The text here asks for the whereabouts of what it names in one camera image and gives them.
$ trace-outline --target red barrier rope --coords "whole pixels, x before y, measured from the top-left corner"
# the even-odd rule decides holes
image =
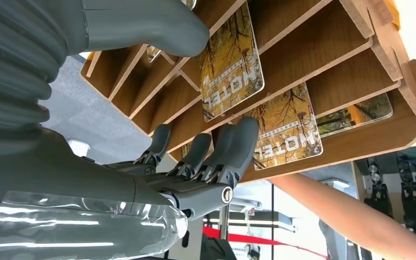
[[[220,235],[221,235],[221,232],[219,230],[214,229],[212,227],[207,227],[207,226],[203,227],[203,233],[207,237],[212,237],[212,238],[217,238],[217,239],[219,239]],[[320,256],[324,259],[328,259],[328,256],[322,255],[322,254],[317,253],[317,252],[313,252],[313,251],[311,251],[309,249],[306,249],[306,248],[302,248],[298,245],[290,245],[290,244],[281,243],[281,242],[278,242],[278,241],[275,241],[275,240],[270,240],[270,239],[265,239],[265,238],[260,238],[260,237],[229,234],[227,240],[230,241],[230,242],[241,242],[241,243],[249,243],[249,244],[292,246],[293,248],[304,250],[304,251],[310,252],[312,254],[315,254],[317,256]]]

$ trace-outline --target robotic hand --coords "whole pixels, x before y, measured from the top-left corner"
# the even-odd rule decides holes
[[[147,43],[177,56],[203,50],[208,29],[179,0],[0,0],[0,260],[132,259],[181,238],[188,219],[230,202],[254,151],[258,126],[227,126],[168,173],[155,167],[168,126],[134,162],[96,165],[42,128],[67,55]]]

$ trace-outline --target background shelf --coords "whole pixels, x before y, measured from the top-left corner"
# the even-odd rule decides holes
[[[213,35],[243,3],[199,0],[193,12]],[[252,0],[249,8],[265,87],[210,122],[203,118],[196,57],[162,52],[148,63],[146,45],[140,44],[91,55],[81,74],[147,135],[152,136],[159,124],[169,124],[168,152],[175,160],[182,158],[181,146],[196,134],[236,122],[303,82],[317,118],[382,93],[392,97],[391,118],[327,137],[323,155],[257,174],[249,171],[244,181],[397,150],[414,140],[416,64],[410,67],[398,31],[385,19],[384,10],[377,11],[378,5],[364,0]],[[398,137],[380,140],[387,131]],[[375,137],[372,142],[361,141],[370,134]],[[353,144],[359,149],[348,150]]]

